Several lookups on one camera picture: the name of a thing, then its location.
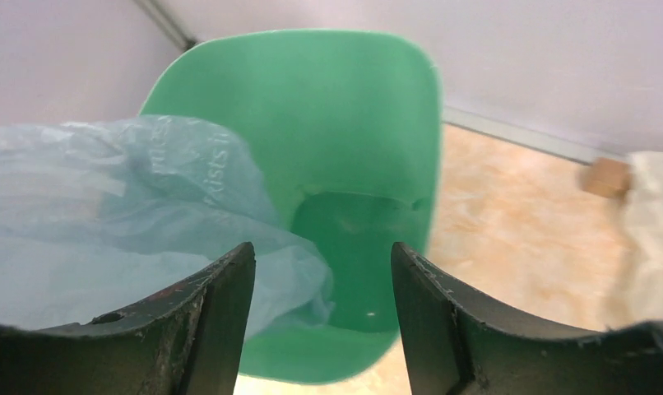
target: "blue plastic bag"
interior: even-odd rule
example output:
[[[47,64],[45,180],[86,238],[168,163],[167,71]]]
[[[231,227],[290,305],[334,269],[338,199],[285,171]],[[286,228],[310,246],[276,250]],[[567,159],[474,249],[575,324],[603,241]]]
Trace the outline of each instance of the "blue plastic bag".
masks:
[[[0,128],[0,323],[85,323],[252,241],[245,337],[325,323],[332,275],[282,229],[246,143],[194,118]]]

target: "white wall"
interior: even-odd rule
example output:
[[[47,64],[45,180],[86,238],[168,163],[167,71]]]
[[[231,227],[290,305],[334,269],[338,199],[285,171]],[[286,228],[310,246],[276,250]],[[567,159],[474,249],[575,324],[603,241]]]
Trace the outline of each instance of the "white wall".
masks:
[[[0,0],[0,125],[133,116],[179,53],[129,0]]]
[[[421,44],[449,106],[624,153],[663,150],[663,0],[167,0],[202,39],[385,30]]]

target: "beige floor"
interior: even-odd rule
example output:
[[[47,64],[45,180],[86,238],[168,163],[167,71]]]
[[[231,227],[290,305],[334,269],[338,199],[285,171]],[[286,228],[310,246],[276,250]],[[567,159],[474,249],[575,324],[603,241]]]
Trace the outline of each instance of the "beige floor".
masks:
[[[533,314],[603,329],[628,252],[616,207],[582,192],[583,166],[448,126],[428,257]],[[401,343],[341,383],[303,386],[240,376],[236,394],[410,393]]]

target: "green trash bin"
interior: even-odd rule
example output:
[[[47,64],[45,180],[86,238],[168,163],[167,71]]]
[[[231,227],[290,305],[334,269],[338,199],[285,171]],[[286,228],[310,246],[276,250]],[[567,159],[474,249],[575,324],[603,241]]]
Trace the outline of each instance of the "green trash bin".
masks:
[[[197,117],[242,136],[284,224],[312,240],[334,274],[329,324],[249,340],[241,373],[334,382],[396,340],[392,243],[423,251],[433,210],[434,70],[396,36],[279,30],[200,44],[155,84],[141,113]]]

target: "brown block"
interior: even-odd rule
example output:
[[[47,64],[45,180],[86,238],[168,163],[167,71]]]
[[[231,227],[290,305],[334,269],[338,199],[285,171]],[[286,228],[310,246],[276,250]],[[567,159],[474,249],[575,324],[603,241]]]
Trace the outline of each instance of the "brown block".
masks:
[[[603,198],[621,198],[629,189],[630,179],[627,163],[598,158],[585,170],[582,189]]]

